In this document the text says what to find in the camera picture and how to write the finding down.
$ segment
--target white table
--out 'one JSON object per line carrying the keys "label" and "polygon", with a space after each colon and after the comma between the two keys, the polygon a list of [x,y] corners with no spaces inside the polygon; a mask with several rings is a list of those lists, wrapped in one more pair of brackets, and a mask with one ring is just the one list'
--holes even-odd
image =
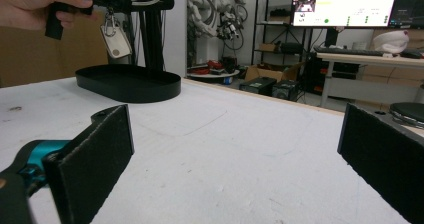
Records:
{"label": "white table", "polygon": [[324,90],[321,96],[321,107],[326,106],[328,96],[386,104],[396,102],[424,103],[424,89],[420,87],[332,77],[335,62],[423,70],[424,59],[341,55],[330,53],[317,53],[317,57],[329,62],[328,71],[325,76]]}
{"label": "white table", "polygon": [[[119,104],[74,78],[0,89],[0,170]],[[135,154],[93,223],[406,223],[337,153],[341,113],[189,80],[129,110]],[[59,223],[49,189],[30,202]]]}

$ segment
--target shelving unit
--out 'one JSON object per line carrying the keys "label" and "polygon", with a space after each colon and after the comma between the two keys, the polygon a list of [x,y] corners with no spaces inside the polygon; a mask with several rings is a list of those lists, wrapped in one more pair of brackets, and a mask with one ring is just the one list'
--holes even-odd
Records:
{"label": "shelving unit", "polygon": [[[251,57],[251,64],[253,64],[255,59],[255,54],[259,54],[261,56],[261,62],[264,60],[265,54],[277,54],[282,56],[282,63],[285,63],[286,55],[299,55],[299,62],[303,59],[303,54],[305,51],[309,51],[309,47],[311,44],[311,37],[312,37],[312,29],[302,28],[302,34],[301,37],[297,37],[293,32],[292,29],[294,27],[290,26],[290,17],[285,18],[285,21],[270,21],[268,18],[268,11],[269,11],[269,0],[266,0],[265,4],[265,17],[263,20],[258,20],[258,3],[259,0],[256,0],[256,8],[255,8],[255,25],[253,29],[253,45],[252,45],[252,57]],[[258,30],[258,26],[263,26],[263,34],[262,34],[262,43],[275,43],[276,41],[282,41],[283,43],[287,43],[289,35],[293,37],[293,39],[296,40],[297,43],[302,45],[302,50],[297,52],[282,52],[281,50],[278,51],[264,51],[256,48],[256,33]],[[267,39],[267,29],[269,27],[281,27],[281,33],[277,35],[275,38],[273,38],[272,41],[266,42]],[[308,41],[307,50],[305,50],[305,42]]]}

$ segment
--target computer monitor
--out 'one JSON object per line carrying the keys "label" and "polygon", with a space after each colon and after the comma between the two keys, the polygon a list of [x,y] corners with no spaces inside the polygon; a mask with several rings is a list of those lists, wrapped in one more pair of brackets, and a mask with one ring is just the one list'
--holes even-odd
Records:
{"label": "computer monitor", "polygon": [[395,0],[389,27],[423,29],[424,0]]}
{"label": "computer monitor", "polygon": [[387,27],[394,0],[293,0],[291,25]]}

